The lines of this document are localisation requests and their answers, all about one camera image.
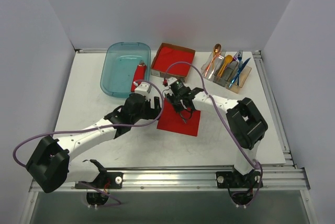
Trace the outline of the red paper napkin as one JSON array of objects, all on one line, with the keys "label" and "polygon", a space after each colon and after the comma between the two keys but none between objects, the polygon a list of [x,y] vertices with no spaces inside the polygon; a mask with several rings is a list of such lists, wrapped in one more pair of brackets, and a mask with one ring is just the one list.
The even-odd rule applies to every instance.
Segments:
[{"label": "red paper napkin", "polygon": [[198,136],[201,112],[195,110],[177,113],[167,99],[164,100],[164,109],[157,125],[157,129],[179,133],[183,135]]}]

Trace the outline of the blue plastic knife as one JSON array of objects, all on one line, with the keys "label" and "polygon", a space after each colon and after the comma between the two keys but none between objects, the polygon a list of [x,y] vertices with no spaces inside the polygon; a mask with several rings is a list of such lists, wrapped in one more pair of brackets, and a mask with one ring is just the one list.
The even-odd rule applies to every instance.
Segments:
[{"label": "blue plastic knife", "polygon": [[232,79],[232,81],[231,81],[230,84],[229,84],[229,88],[232,87],[232,85],[234,84],[234,82],[239,78],[241,72],[242,72],[243,69],[247,66],[247,64],[248,64],[248,62],[250,61],[250,59],[251,59],[251,58],[246,59],[246,60],[243,62],[242,66],[240,66],[240,67],[238,68],[238,70],[237,70],[237,72],[236,72],[234,78]]}]

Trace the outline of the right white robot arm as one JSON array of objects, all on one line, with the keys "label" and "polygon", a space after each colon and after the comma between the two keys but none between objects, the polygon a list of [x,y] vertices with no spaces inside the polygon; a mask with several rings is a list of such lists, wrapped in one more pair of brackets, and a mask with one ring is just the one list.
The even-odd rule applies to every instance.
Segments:
[{"label": "right white robot arm", "polygon": [[233,183],[239,187],[249,183],[250,172],[260,168],[256,154],[268,130],[267,122],[254,102],[247,97],[236,100],[210,95],[204,88],[190,89],[174,77],[164,80],[163,85],[169,91],[166,99],[177,113],[206,111],[219,117],[239,149],[233,165]]}]

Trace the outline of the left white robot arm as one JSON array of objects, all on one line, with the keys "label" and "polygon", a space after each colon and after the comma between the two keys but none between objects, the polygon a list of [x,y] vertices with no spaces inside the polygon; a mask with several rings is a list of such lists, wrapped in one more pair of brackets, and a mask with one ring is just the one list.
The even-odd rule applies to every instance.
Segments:
[{"label": "left white robot arm", "polygon": [[148,99],[133,93],[96,124],[78,134],[63,135],[54,139],[42,138],[26,164],[26,170],[45,193],[51,193],[64,183],[88,183],[94,188],[103,187],[110,178],[97,160],[80,163],[73,160],[83,152],[129,132],[139,120],[153,120],[161,112],[160,99]]}]

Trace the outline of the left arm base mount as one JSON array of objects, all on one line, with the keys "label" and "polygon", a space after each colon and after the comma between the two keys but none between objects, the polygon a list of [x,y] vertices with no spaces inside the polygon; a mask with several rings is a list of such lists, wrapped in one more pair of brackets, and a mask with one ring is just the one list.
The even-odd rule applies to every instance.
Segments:
[{"label": "left arm base mount", "polygon": [[121,189],[123,183],[122,172],[104,172],[100,173],[92,182],[86,182],[88,185],[98,189]]}]

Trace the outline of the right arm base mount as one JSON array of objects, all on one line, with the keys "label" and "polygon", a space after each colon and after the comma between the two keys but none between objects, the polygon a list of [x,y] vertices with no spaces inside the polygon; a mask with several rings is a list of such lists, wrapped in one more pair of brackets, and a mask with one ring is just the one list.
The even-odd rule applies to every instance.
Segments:
[{"label": "right arm base mount", "polygon": [[241,175],[236,169],[217,171],[216,183],[218,188],[236,189],[236,188],[257,188],[260,182],[261,172],[251,170],[246,175]]}]

